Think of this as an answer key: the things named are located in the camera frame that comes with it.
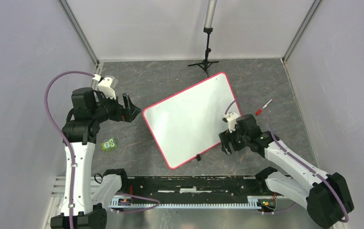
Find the pink-framed whiteboard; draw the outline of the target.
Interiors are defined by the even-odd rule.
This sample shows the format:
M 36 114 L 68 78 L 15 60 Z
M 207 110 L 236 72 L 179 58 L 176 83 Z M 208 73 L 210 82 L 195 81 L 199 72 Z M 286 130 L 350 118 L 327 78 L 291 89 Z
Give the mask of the pink-framed whiteboard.
M 143 118 L 170 169 L 220 143 L 224 122 L 241 116 L 226 73 L 220 72 L 143 110 Z

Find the red whiteboard marker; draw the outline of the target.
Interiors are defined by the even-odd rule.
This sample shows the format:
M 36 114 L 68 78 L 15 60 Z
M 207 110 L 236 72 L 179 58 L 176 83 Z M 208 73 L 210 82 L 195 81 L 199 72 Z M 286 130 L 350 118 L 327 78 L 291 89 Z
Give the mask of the red whiteboard marker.
M 270 99 L 261 109 L 259 109 L 255 115 L 256 116 L 259 116 L 266 108 L 267 106 L 273 101 L 273 99 Z

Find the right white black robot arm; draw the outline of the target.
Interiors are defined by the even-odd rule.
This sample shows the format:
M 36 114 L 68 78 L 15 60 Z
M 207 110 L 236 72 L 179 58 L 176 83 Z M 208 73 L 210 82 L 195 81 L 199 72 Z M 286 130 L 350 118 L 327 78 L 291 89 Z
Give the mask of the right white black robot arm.
M 341 174 L 329 174 L 301 158 L 271 130 L 262 131 L 251 114 L 229 112 L 222 120 L 228 125 L 227 130 L 219 134 L 223 152 L 230 155 L 248 147 L 288 173 L 286 176 L 273 167 L 260 171 L 255 181 L 258 193 L 282 194 L 306 209 L 323 229 L 349 221 L 354 203 Z

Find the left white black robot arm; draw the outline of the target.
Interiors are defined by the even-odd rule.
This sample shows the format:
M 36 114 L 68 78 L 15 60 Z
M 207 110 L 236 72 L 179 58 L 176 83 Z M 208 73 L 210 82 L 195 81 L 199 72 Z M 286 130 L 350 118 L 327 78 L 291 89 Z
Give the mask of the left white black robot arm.
M 73 108 L 61 129 L 66 153 L 65 191 L 59 215 L 51 218 L 52 229 L 104 229 L 107 209 L 114 195 L 129 190 L 124 169 L 108 169 L 95 192 L 91 190 L 92 160 L 100 124 L 112 120 L 132 122 L 141 109 L 128 94 L 117 98 L 91 87 L 72 92 Z

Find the green monster eraser toy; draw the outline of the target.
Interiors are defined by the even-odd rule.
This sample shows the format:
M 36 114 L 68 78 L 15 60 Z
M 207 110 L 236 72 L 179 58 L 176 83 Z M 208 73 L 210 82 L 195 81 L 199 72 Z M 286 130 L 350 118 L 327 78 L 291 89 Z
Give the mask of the green monster eraser toy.
M 101 143 L 101 148 L 105 152 L 113 150 L 113 149 L 117 148 L 117 146 L 118 146 L 118 144 L 114 137 L 106 139 Z

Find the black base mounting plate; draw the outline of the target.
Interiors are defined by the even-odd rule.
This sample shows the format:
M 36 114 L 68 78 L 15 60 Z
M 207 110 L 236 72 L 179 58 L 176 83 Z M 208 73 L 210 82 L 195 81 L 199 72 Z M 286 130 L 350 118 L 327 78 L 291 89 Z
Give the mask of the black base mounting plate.
M 134 176 L 119 190 L 139 196 L 132 203 L 244 204 L 247 197 L 272 198 L 276 194 L 254 176 Z

